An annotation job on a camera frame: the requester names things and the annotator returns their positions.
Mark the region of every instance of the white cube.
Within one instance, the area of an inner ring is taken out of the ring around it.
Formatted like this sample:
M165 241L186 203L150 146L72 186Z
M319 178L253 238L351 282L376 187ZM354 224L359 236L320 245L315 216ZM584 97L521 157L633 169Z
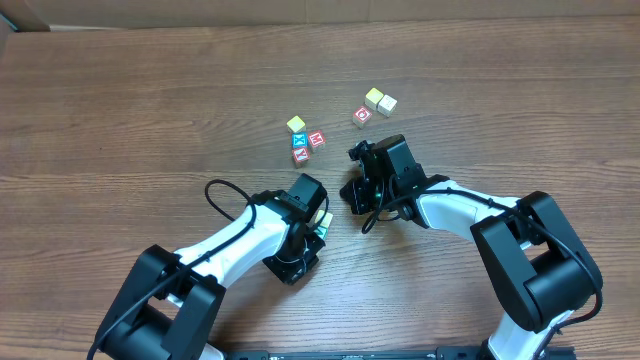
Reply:
M382 115L389 117L393 110L395 110L398 101L389 95L385 95L378 103L378 112Z

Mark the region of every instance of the table surface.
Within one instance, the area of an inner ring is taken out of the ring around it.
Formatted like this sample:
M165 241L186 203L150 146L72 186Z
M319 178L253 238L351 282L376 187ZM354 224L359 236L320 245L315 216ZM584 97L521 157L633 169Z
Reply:
M605 279L602 313L554 343L637 358L639 37L637 17L11 35L0 357L83 358L142 250L227 224L205 201L209 179L256 193L302 171L335 214L319 266L293 287L253 267L227 292L214 344L479 344L502 309L475 246L404 222L364 236L338 197L355 165L346 150L402 133L428 174L494 195L552 194ZM352 113L374 86L397 110L359 130ZM285 127L294 115L328 138L303 170ZM236 194L215 197L241 210Z

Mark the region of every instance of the stack of blocks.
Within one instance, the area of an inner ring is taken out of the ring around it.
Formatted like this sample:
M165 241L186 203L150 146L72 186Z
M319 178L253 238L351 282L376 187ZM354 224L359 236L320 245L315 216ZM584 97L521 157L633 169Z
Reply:
M393 110L396 109L398 101L389 95L385 95L380 90L372 88L364 97L364 104L371 110L378 110L382 115L389 117ZM373 114L367 107L360 106L356 112L353 113L353 123L360 129L364 128L367 121L371 119Z
M327 143L324 134L320 130L315 130L310 133L306 133L307 125L302 121L299 116L294 116L293 119L287 122L287 128L291 135L291 147L293 148L293 163L296 168L301 168L307 164L311 155L309 154L308 147L311 147L311 152L317 152L324 149Z
M322 219L322 215L324 215L324 210L318 210L318 215L316 215L315 223L318 223L320 219ZM324 219L322 219L322 223L318 226L318 228L314 231L320 239L324 240L327 237L327 232L329 231L329 225L331 224L331 220L333 220L333 214L328 212Z

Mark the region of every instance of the robotic arm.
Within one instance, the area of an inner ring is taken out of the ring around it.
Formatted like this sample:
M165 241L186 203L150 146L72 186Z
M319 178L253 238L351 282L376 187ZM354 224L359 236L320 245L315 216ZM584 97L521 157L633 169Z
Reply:
M148 248L113 301L94 346L118 360L222 360L207 339L226 289L259 261L290 285L313 268L325 244L307 223L326 197L322 184L303 174L288 192L254 195L238 219L196 245L174 253ZM212 249L220 250L211 254ZM173 321L146 301L136 307L150 292L180 308Z
M597 265L548 194L500 198L466 190L442 175L427 177L402 135L376 144L363 141L349 150L349 156L360 162L362 176L350 180L340 195L354 214L373 212L363 233L387 210L476 244L505 310L479 358L530 360L540 355L537 351L548 336L600 292ZM550 241L544 233L562 243ZM543 243L549 250L529 261L524 250Z

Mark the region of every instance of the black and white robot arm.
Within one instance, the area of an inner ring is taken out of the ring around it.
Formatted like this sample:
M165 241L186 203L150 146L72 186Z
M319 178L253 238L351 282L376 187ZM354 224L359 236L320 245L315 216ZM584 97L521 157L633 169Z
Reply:
M287 192L254 195L240 217L198 244L174 253L158 245L145 250L102 321L88 358L100 349L117 360L222 360L207 339L226 289L260 261L286 284L309 271L324 241L307 223L326 198L322 184L303 174ZM136 306L150 292L180 308L173 320L147 301Z
M600 271L548 194L496 197L467 190L445 176L427 177L402 135L363 141L349 156L360 162L362 176L350 180L340 195L354 214L371 212L363 233L381 212L397 211L398 218L476 244L505 310L483 344L483 358L531 360L594 293L599 311ZM524 250L545 243L549 250L529 261Z

